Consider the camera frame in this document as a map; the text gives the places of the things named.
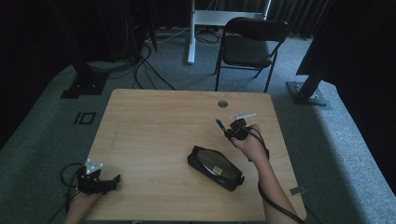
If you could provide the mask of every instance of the hand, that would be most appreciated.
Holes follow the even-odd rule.
[[[90,213],[100,196],[100,193],[87,195],[80,191],[76,192],[75,197],[70,203],[69,212],[67,213],[64,224],[80,223]]]
[[[252,128],[250,131],[262,139],[260,126],[258,124],[253,124],[250,127]],[[256,164],[256,162],[261,161],[262,159],[267,160],[262,143],[251,134],[248,134],[242,141],[233,137],[231,138],[231,142],[234,146],[239,148],[250,161],[253,161],[253,163]]]

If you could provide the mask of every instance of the dark background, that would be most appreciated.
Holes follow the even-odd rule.
[[[121,24],[125,20],[123,11],[108,12],[124,8],[132,13],[134,5],[125,9],[120,4],[128,1],[98,1],[105,4],[105,12],[106,8],[114,9],[102,15],[112,27],[106,36],[110,27],[104,26],[95,1],[62,2],[87,62],[112,62],[120,58],[122,46],[118,43],[125,38],[125,24]],[[190,24],[190,1],[155,2],[156,26]],[[310,76],[324,72],[324,79],[337,87],[393,192],[396,190],[393,177],[396,173],[393,164],[396,161],[395,9],[395,3],[390,0],[334,0],[299,69],[299,74]],[[2,147],[51,79],[71,61],[47,1],[8,0],[3,1],[0,10]],[[134,13],[128,17],[131,26],[142,22]],[[125,57],[134,50],[127,49]]]

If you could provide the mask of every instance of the table surface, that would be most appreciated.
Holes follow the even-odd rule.
[[[228,106],[221,108],[219,101]],[[265,220],[253,163],[224,137],[239,113],[256,113],[276,176],[301,218],[306,218],[271,97],[264,93],[114,90],[89,159],[104,164],[101,179],[121,174],[116,191],[103,196],[88,220]],[[216,184],[187,163],[194,146],[223,153],[245,176],[235,191]]]

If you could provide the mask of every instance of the black bag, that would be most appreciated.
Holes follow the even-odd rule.
[[[216,150],[194,146],[187,161],[190,166],[229,191],[234,191],[245,180],[242,172]]]

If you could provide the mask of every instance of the black equipment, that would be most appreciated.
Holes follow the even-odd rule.
[[[265,149],[265,154],[267,155],[268,160],[270,159],[270,151],[268,148],[265,146],[265,143],[263,139],[256,134],[252,133],[251,127],[247,127],[247,122],[245,119],[236,119],[233,123],[231,123],[231,129],[225,129],[224,126],[222,125],[221,121],[219,119],[216,119],[216,123],[220,126],[220,128],[224,132],[224,136],[228,138],[229,141],[231,141],[231,138],[234,137],[238,140],[244,140],[247,138],[248,134],[253,135],[257,140],[259,140],[262,143],[262,146]]]
[[[121,175],[117,175],[112,180],[100,180],[101,170],[96,170],[87,175],[87,167],[83,166],[78,170],[78,190],[87,195],[94,193],[106,194],[108,191],[117,189],[117,183],[120,182]]]
[[[234,191],[245,180],[242,172],[216,150],[194,146],[187,161],[190,166],[229,191]]]

